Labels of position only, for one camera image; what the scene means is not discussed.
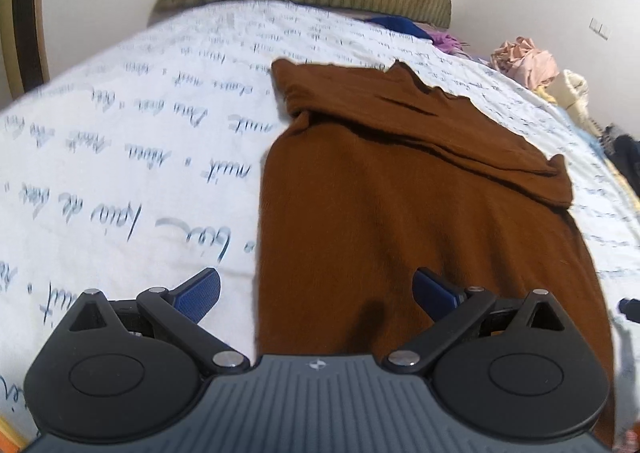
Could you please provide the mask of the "white script-print quilt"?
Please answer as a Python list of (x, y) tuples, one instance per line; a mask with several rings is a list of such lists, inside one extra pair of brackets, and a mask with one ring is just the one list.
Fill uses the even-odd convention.
[(1, 115), (1, 416), (37, 432), (29, 365), (87, 288), (126, 299), (206, 267), (221, 298), (209, 332), (255, 351), (262, 162), (288, 122), (270, 66), (407, 63), (547, 155), (563, 154), (608, 305), (616, 425), (639, 414), (639, 329), (617, 306), (639, 294), (639, 218), (596, 148), (559, 109), (431, 43), (277, 1), (203, 6), (113, 46)]

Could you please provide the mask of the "pink clothes pile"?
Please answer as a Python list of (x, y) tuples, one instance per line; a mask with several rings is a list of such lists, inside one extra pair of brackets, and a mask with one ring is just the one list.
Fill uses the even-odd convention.
[(505, 41), (490, 56), (490, 66), (528, 90), (548, 84), (560, 73), (555, 58), (541, 50), (531, 38)]

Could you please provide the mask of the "cream white jacket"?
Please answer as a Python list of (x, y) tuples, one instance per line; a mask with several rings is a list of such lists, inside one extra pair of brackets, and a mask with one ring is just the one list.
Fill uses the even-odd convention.
[(578, 128), (599, 138), (601, 129), (589, 114), (589, 87), (584, 77), (564, 69), (548, 84), (546, 91)]

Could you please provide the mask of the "brown knit sweater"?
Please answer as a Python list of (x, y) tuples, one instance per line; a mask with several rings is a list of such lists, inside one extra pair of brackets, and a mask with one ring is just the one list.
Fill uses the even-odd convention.
[[(259, 359), (218, 447), (608, 451), (610, 324), (563, 157), (404, 63), (271, 74), (291, 124), (262, 173)], [(433, 325), (420, 268), (496, 304), (423, 374), (396, 374), (386, 355)]]

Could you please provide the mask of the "dark navy clothes pile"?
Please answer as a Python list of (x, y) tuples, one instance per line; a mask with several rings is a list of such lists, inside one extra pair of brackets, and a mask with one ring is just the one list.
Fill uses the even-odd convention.
[(631, 188), (640, 190), (640, 150), (639, 142), (616, 124), (609, 124), (602, 133), (601, 145), (608, 159), (612, 161)]

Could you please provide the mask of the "purple garment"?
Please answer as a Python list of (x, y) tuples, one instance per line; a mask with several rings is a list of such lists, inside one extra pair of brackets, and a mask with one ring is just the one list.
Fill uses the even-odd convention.
[(449, 55), (469, 57), (466, 52), (466, 43), (448, 34), (446, 31), (433, 31), (430, 33), (434, 47)]

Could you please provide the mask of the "dark blue cloth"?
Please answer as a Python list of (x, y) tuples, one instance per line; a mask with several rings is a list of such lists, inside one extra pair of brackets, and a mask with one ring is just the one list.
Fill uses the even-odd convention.
[(375, 16), (366, 19), (366, 23), (378, 25), (398, 34), (408, 35), (418, 39), (433, 40), (424, 29), (402, 16)]

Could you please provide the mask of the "white wall light switch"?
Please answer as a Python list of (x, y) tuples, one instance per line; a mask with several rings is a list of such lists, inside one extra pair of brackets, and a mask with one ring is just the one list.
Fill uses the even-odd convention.
[(611, 28), (596, 18), (590, 20), (589, 29), (604, 40), (608, 40), (611, 37)]

